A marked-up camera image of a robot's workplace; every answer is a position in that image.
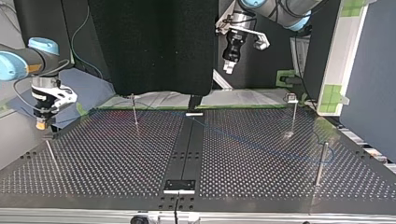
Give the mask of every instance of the black cable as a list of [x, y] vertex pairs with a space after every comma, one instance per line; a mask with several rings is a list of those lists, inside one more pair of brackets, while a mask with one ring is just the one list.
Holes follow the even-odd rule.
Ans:
[[15, 114], [15, 113], [17, 113], [17, 111], [12, 111], [11, 113], [8, 113], [8, 114], [6, 114], [6, 115], [0, 117], [0, 119], [4, 119], [4, 118], [6, 118], [6, 117], [8, 117], [8, 116], [10, 116], [10, 115], [13, 115], [13, 114]]
[[[299, 77], [299, 78], [301, 79], [301, 81], [303, 82], [303, 86], [304, 86], [304, 89], [305, 89], [306, 94], [308, 95], [308, 98], [309, 98], [311, 101], [314, 101], [314, 99], [311, 97], [311, 95], [310, 95], [309, 92], [308, 92], [308, 88], [307, 88], [306, 85], [305, 85], [304, 79], [303, 79], [302, 76], [301, 76], [301, 68], [300, 68], [300, 63], [299, 63], [299, 58], [298, 58], [298, 49], [297, 49], [297, 35], [298, 35], [298, 33], [296, 33], [296, 36], [294, 37], [294, 51], [295, 51], [295, 53], [296, 53], [296, 61], [297, 61], [297, 67], [298, 67], [298, 73], [299, 73], [298, 77]], [[314, 106], [315, 110], [318, 111], [318, 108], [317, 108], [317, 106], [315, 105], [314, 102], [312, 102], [312, 105]]]
[[276, 1], [275, 2], [275, 4], [276, 4], [276, 17], [275, 17], [275, 22], [277, 23], [277, 21], [278, 21], [278, 19], [279, 19], [279, 2], [280, 2], [281, 0], [278, 0], [278, 1]]
[[174, 210], [174, 215], [175, 215], [175, 224], [178, 224], [178, 218], [177, 218], [177, 206], [178, 206], [178, 196], [180, 194], [177, 195], [177, 200], [176, 200], [176, 205], [175, 205], [175, 210]]
[[230, 20], [224, 20], [224, 23], [229, 23], [229, 24], [240, 24], [240, 23], [244, 23], [244, 22], [248, 22], [248, 21], [255, 21], [255, 23], [257, 23], [257, 18], [251, 18], [245, 21], [230, 21]]
[[323, 1], [320, 7], [318, 7], [315, 11], [312, 11], [309, 15], [298, 15], [296, 13], [294, 13], [293, 11], [291, 11], [290, 7], [289, 7], [289, 0], [285, 0], [285, 5], [283, 5], [283, 3], [281, 1], [279, 1], [280, 6], [283, 8], [283, 10], [285, 10], [289, 15], [291, 15], [294, 18], [305, 18], [305, 17], [310, 17], [312, 15], [317, 14], [319, 11], [321, 11], [324, 6], [326, 6], [327, 3], [329, 3], [330, 0], [325, 0]]

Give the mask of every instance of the metal plate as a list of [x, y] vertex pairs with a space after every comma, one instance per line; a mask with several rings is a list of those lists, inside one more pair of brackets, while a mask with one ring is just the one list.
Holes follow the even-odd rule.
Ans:
[[[0, 207], [395, 215], [396, 176], [326, 119], [293, 109], [96, 111], [0, 172]], [[320, 186], [320, 143], [328, 142]], [[196, 194], [163, 195], [167, 179]]]
[[[299, 108], [293, 126], [292, 113], [206, 111], [195, 210], [396, 214], [387, 208], [396, 205], [396, 176], [326, 119]], [[315, 188], [322, 149], [318, 142], [324, 141], [334, 159], [329, 151], [321, 187]]]
[[[78, 208], [158, 209], [183, 118], [157, 111], [137, 116], [135, 125], [133, 111], [96, 111], [51, 143], [56, 160], [43, 149], [3, 171], [0, 197], [28, 207], [68, 207], [71, 201]], [[23, 200], [29, 197], [37, 202]]]

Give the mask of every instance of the black fabric backdrop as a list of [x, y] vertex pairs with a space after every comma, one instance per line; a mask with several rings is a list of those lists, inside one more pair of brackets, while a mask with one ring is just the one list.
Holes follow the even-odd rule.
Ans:
[[90, 0], [117, 94], [207, 95], [215, 63], [215, 0]]

